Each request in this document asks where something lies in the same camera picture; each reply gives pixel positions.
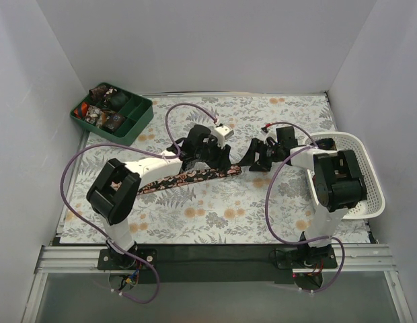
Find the pink rose floral tie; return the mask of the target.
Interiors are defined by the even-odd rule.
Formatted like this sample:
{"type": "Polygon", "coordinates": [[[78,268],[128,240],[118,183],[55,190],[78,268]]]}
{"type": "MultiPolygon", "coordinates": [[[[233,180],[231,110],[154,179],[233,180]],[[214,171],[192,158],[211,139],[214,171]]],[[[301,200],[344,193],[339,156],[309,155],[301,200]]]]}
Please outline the pink rose floral tie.
{"type": "Polygon", "coordinates": [[[158,192],[162,190],[167,190],[171,188],[177,188],[181,186],[188,186],[191,184],[196,184],[199,182],[204,182],[208,180],[223,179],[233,176],[238,176],[242,173],[242,168],[236,164],[233,164],[227,170],[218,170],[218,169],[204,169],[204,170],[193,170],[189,172],[184,172],[175,176],[168,176],[156,180],[154,182],[148,183],[146,186],[142,187],[138,191],[138,195],[149,194],[152,192],[158,192]]]}

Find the brown blue floral tie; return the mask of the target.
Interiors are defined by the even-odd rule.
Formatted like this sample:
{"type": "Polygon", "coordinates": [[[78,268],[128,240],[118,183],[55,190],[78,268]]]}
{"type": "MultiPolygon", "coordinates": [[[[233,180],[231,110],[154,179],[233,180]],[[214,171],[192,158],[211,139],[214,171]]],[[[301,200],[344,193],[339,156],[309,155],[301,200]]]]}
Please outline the brown blue floral tie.
{"type": "Polygon", "coordinates": [[[122,126],[125,120],[126,117],[119,113],[112,114],[109,116],[109,119],[102,125],[102,128],[108,133],[114,133],[122,126]]]}

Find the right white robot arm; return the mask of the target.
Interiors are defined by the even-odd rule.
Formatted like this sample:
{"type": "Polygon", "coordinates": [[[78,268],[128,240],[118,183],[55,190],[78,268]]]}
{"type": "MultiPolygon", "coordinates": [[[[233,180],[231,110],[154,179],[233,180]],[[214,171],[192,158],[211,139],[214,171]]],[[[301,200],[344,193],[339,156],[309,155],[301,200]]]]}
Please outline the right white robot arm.
{"type": "Polygon", "coordinates": [[[318,206],[311,225],[293,245],[297,262],[309,268],[321,264],[330,256],[332,237],[345,214],[367,198],[356,154],[351,149],[336,150],[331,138],[310,145],[300,145],[296,138],[253,138],[238,165],[268,172],[274,162],[313,172],[318,206]]]}

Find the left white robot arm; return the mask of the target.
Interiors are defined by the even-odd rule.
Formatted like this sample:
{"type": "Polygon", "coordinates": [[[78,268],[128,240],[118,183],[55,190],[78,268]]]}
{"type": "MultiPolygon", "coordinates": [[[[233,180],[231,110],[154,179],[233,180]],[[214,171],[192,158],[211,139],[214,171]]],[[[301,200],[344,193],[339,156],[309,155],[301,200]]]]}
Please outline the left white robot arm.
{"type": "Polygon", "coordinates": [[[139,161],[121,162],[116,158],[107,164],[87,193],[92,209],[100,216],[107,234],[110,260],[123,269],[131,268],[137,259],[137,243],[130,232],[128,216],[138,191],[157,180],[175,177],[204,163],[210,169],[228,171],[231,146],[220,147],[213,135],[178,139],[161,153],[139,161]]]}

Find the rolled ties in tray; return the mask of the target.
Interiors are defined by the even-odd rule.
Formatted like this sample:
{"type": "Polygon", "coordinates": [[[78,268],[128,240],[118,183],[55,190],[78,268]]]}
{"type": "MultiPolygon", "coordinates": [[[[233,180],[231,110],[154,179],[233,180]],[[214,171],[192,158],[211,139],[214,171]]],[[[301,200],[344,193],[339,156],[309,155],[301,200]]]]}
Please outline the rolled ties in tray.
{"type": "Polygon", "coordinates": [[[102,83],[89,90],[88,97],[71,111],[71,116],[103,130],[109,116],[119,113],[129,100],[130,94],[124,90],[102,83]]]}

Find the floral patterned table mat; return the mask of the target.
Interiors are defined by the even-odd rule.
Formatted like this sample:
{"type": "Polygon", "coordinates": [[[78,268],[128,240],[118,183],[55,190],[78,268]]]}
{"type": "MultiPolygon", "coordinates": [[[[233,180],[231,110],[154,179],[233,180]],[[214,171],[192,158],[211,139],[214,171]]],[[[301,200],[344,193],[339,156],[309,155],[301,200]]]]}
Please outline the floral patterned table mat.
{"type": "MultiPolygon", "coordinates": [[[[281,121],[298,126],[295,134],[333,131],[336,128],[328,99],[320,96],[158,96],[152,98],[154,116],[127,151],[106,147],[95,134],[87,138],[88,151],[79,164],[72,209],[63,224],[63,244],[102,244],[101,219],[86,199],[89,187],[105,163],[144,158],[160,153],[173,139],[185,137],[196,124],[211,126],[209,110],[229,125],[231,161],[237,163],[250,141],[265,124],[281,121]]],[[[208,180],[139,196],[128,221],[140,244],[275,243],[297,241],[312,222],[313,204],[303,170],[285,166],[280,172],[250,172],[208,180]]]]}

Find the white perforated plastic basket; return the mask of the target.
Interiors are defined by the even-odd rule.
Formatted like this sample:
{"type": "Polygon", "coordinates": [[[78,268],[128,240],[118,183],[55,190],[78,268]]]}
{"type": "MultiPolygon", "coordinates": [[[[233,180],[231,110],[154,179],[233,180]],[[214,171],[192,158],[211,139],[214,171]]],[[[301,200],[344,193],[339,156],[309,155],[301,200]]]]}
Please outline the white perforated plastic basket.
{"type": "Polygon", "coordinates": [[[342,220],[366,220],[380,216],[385,210],[385,197],[363,142],[350,133],[340,131],[316,132],[311,136],[316,141],[332,138],[336,150],[353,150],[356,155],[366,185],[367,199],[358,202],[355,208],[349,209],[342,220]]]}

